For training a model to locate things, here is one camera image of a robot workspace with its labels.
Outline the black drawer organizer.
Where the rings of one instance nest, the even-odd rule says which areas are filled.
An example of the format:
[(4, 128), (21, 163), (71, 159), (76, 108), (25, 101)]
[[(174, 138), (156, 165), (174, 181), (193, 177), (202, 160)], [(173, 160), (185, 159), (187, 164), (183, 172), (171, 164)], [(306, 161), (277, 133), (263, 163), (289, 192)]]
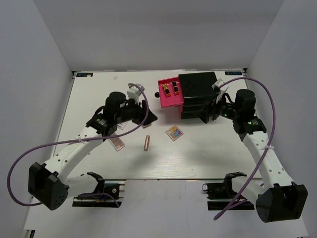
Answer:
[(181, 119), (197, 118), (192, 114), (204, 105), (212, 104), (217, 93), (212, 85), (217, 81), (212, 72), (187, 73), (178, 75), (184, 96), (184, 105), (181, 106)]

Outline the rose gold lipstick tube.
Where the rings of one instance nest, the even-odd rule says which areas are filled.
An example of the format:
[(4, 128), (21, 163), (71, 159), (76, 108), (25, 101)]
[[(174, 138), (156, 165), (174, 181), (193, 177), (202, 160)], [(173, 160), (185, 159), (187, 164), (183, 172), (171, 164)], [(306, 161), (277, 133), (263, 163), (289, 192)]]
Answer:
[(146, 135), (145, 143), (144, 143), (144, 151), (148, 151), (148, 149), (149, 149), (149, 144), (150, 144), (150, 136), (149, 136), (149, 135)]

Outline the pink top drawer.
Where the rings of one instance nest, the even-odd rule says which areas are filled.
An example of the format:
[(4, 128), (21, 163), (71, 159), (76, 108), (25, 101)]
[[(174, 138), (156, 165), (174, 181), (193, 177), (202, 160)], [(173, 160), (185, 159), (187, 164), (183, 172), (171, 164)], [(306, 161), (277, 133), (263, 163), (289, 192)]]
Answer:
[[(176, 81), (177, 82), (177, 86), (178, 86), (178, 90), (179, 90), (179, 95), (174, 95), (174, 91), (172, 88), (172, 82)], [(170, 97), (166, 97), (165, 92), (162, 88), (163, 84), (167, 84), (168, 88), (170, 90)], [(162, 79), (158, 81), (158, 90), (159, 90), (159, 94), (160, 94), (160, 105), (161, 108), (168, 108), (168, 107), (178, 107), (178, 106), (183, 106), (184, 105), (184, 96), (183, 96), (183, 92), (182, 92), (182, 87), (181, 87), (181, 83), (180, 83), (180, 78), (179, 76), (177, 77), (173, 77), (173, 78), (168, 78), (168, 79)]]

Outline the gold black lipstick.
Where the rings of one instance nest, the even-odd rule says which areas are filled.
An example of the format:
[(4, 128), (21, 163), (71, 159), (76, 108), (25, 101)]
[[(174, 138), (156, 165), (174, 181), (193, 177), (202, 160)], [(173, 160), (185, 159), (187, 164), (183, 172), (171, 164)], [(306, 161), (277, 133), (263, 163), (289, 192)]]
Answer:
[(164, 90), (164, 92), (165, 92), (166, 97), (170, 97), (171, 94), (170, 94), (170, 90), (169, 90), (169, 88), (168, 88), (168, 85), (167, 85), (167, 84), (163, 84), (163, 85), (162, 85), (162, 88), (163, 88), (163, 90)]
[(174, 91), (174, 95), (179, 95), (179, 90), (178, 90), (178, 86), (177, 86), (177, 82), (176, 81), (172, 82), (172, 88), (173, 88), (173, 91)]

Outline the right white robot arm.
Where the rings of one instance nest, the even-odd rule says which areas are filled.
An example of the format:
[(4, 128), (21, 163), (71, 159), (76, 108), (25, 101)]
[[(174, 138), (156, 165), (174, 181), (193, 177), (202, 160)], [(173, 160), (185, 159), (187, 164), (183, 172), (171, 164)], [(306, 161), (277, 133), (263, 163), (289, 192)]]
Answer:
[(299, 219), (308, 191), (304, 185), (296, 184), (280, 163), (264, 123), (256, 116), (255, 103), (254, 92), (241, 89), (234, 101), (223, 94), (209, 110), (212, 119), (222, 116), (232, 120), (235, 132), (256, 163), (262, 185), (243, 172), (233, 172), (226, 174), (222, 183), (203, 184), (202, 191), (210, 200), (230, 199), (225, 210), (241, 202), (251, 203), (265, 223)]

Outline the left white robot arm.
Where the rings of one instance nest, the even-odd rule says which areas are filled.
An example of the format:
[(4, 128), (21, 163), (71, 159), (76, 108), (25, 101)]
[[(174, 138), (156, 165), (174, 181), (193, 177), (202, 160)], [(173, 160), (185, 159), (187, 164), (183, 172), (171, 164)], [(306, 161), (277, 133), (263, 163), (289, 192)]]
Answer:
[(114, 136), (118, 124), (131, 121), (137, 125), (149, 125), (157, 120), (145, 100), (137, 103), (126, 99), (121, 92), (112, 92), (105, 105), (99, 107), (80, 132), (78, 139), (42, 164), (34, 163), (29, 169), (28, 191), (50, 210), (59, 208), (73, 196), (104, 196), (104, 178), (87, 172), (69, 177), (71, 171), (108, 136)]

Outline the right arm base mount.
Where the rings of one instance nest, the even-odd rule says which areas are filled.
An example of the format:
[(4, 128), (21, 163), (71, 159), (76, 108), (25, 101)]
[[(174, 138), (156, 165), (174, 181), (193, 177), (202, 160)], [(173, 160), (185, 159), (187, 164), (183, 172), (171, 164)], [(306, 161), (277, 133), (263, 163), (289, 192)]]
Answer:
[(234, 198), (236, 192), (232, 190), (232, 179), (236, 177), (245, 177), (242, 172), (226, 174), (221, 182), (209, 182), (202, 185), (202, 191), (206, 193), (209, 211), (221, 211)]

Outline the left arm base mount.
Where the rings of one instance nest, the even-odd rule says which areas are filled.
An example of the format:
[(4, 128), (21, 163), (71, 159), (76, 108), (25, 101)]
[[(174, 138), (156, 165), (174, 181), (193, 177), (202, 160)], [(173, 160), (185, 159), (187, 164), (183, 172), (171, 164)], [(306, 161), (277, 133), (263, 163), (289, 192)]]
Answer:
[(97, 185), (93, 192), (82, 192), (74, 196), (73, 207), (119, 208), (121, 206), (124, 198), (125, 181), (106, 180), (94, 172), (87, 172), (86, 175), (93, 178)]

